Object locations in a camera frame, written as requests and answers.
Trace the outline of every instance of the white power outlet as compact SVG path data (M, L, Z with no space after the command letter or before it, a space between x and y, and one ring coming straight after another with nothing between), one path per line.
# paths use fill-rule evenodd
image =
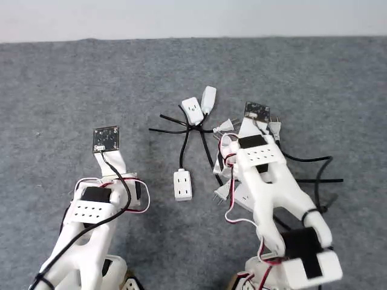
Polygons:
M188 98L182 101L181 107L183 107L185 113L187 114L188 123L190 125L197 125L203 120L204 115L201 111L197 98Z
M175 199L189 201L192 199L191 177L189 171L179 169L174 173Z
M248 211L254 211L254 200L248 194L247 189L240 184L234 191L234 200L241 207L245 208Z
M122 290L140 290L140 287L138 287L135 279L129 278L122 287Z

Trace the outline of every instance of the white wall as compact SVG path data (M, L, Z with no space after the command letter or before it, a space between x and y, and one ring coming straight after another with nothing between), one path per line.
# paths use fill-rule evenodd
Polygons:
M386 0L0 0L0 42L387 35Z

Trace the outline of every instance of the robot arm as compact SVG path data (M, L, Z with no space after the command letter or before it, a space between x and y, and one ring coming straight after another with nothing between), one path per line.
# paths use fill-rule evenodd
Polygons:
M272 252L271 257L280 257L281 262L275 264L267 263L265 255L261 258L262 251L258 257L251 258L246 263L251 284L259 286L259 290L264 285L302 289L341 279L337 255L328 249L332 244L328 225L289 171L280 148L266 131L267 123L257 120L260 114L262 117L262 111L256 113L251 116L245 112L237 141L228 140L225 146L220 142L222 158L219 158L233 164L233 175L241 182L233 198L253 213L261 245L264 241ZM227 169L223 173L229 176ZM273 220L276 207L286 208L305 228L281 234ZM245 282L236 289L245 289Z
M131 207L140 204L136 182L143 182L135 173L126 172L118 142L117 126L94 131L93 153L103 177L77 183L54 250L31 289L119 290L129 283L126 262L108 255L108 249L117 226L115 217L129 203ZM130 279L130 283L135 285L136 281Z

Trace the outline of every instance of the black power cord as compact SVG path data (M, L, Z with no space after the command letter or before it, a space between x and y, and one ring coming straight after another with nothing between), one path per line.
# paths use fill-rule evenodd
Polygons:
M291 156L284 152L281 148L281 144L279 141L276 141L276 144L280 148L282 154L284 154L285 157L289 158L290 160L297 161L297 162L316 162L316 161L325 161L319 171L317 172L316 179L296 179L297 182L307 182L307 183L314 183L314 203L316 204L316 208L319 210L320 213L324 214L328 211L328 208L332 205L332 203L337 199L337 195L335 195L326 205L321 205L320 202L320 192L319 192L319 185L320 183L336 183L336 182L344 182L344 179L338 178L338 179L321 179L322 173L327 168L330 162L332 162L333 157L332 156L323 156L318 158L298 158Z
M201 140L203 142L203 146L204 146L204 150L206 152L206 156L207 156L208 162L209 162L209 164L211 166L211 169L213 169L213 160L212 160L211 153L209 151L208 144L207 144L206 137L205 137L206 133L213 133L213 130L205 130L205 129L203 129L203 123L207 119L208 114L204 114L203 120L201 120L201 122L199 124L197 124L197 125L190 125L189 122L188 122L187 114L185 113L184 109L180 105L178 107L183 111L183 114L184 114L184 117L186 119L186 122L177 120L177 119L172 118L172 117L165 116L163 114L160 114L160 117L165 119L165 120L174 122L176 124L185 126L186 130L171 131L171 130L163 130L163 129L155 129L155 128L149 128L149 130L150 131L155 131L155 132L161 132L161 133L168 133L168 134L183 134L183 133L186 134L183 146L182 146L181 151L180 151L180 157L179 157L179 167L180 168L183 168L183 155L184 155L184 150L186 148L189 132L190 131L198 131L200 133L200 135L201 135ZM220 178L220 176L216 174L215 178L218 181L218 184L220 186L222 186L223 182L222 182L222 179Z
M100 221L94 225L90 225L88 228L84 229L83 231L81 231L79 234L77 234L75 237L73 237L69 242L68 244L48 263L48 265L43 269L42 272L38 273L35 277L35 281L34 283L31 285L31 288L29 290L34 290L37 286L37 284L39 284L40 281L44 282L47 284L48 287L50 287L51 290L54 290L54 286L52 285L51 282L49 282L44 276L45 274L47 274L47 272L54 266L54 264L63 256L63 254L65 254L65 252L70 249L70 247L80 238L82 237L84 234L88 233L89 231L99 227L100 225L103 225L103 224L107 224L108 222L111 222L113 221L114 219L117 219L120 215L122 215L130 206L131 204L131 201L132 201L132 197L131 197L131 191L128 187L128 185L126 184L125 180L123 179L123 177L121 176L121 174L118 172L118 170L112 165L110 164L109 162L107 162L107 160L105 159L105 156L103 154L103 152L101 151L101 156L102 156L102 159L103 161L110 167L110 169L118 176L119 180L122 182L127 194L128 194L128 201L127 203L125 204L125 206L119 211L117 212L116 214L112 215L111 217L108 217L107 219L104 219L103 221Z
M184 117L186 119L186 136L184 138L184 143L183 143L183 146L181 147L181 150L180 150L180 157L179 157L179 168L180 169L183 169L183 156L184 156L184 150L186 150L186 145L187 145L187 141L188 141L188 135L189 135L189 123L188 123L188 117L187 117L187 114L185 113L185 111L183 110L183 108L179 105L179 108L181 109L181 111L183 112L184 114Z
M200 137L201 137L201 141L203 142L204 151L206 151L208 163L210 164L211 168L213 169L213 161L212 161L212 158L211 158L210 150L208 149L207 140L206 140L206 136L205 136L204 132L200 132ZM220 176L218 174L215 174L215 178L218 181L218 184L220 186L222 186L223 185L223 181L222 181L222 179L220 179Z

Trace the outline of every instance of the circuit board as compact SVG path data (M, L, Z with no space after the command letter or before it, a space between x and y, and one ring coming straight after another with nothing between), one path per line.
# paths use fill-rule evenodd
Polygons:
M247 101L244 116L257 121L268 123L270 120L270 107Z
M93 153L119 150L120 128L118 126L94 129Z

